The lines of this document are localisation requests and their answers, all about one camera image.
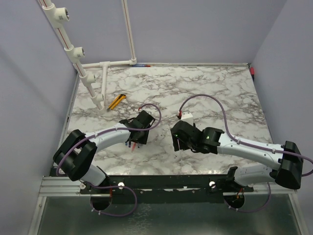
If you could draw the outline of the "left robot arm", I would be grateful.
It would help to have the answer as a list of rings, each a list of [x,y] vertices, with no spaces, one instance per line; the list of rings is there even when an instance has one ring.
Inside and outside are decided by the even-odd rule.
[[[149,131],[155,122],[146,111],[136,117],[121,120],[115,126],[93,133],[72,131],[53,156],[53,161],[72,181],[91,184],[97,193],[110,185],[109,176],[92,164],[95,154],[118,143],[146,144]]]

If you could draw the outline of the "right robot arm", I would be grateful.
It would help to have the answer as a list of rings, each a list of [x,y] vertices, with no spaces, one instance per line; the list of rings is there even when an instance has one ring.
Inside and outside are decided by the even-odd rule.
[[[182,120],[171,129],[171,135],[175,151],[190,149],[195,153],[232,155],[257,162],[256,166],[233,167],[228,171],[224,185],[229,191],[269,182],[288,189],[301,187],[303,160],[297,145],[291,141],[279,145],[233,140],[221,129],[207,127],[201,131]]]

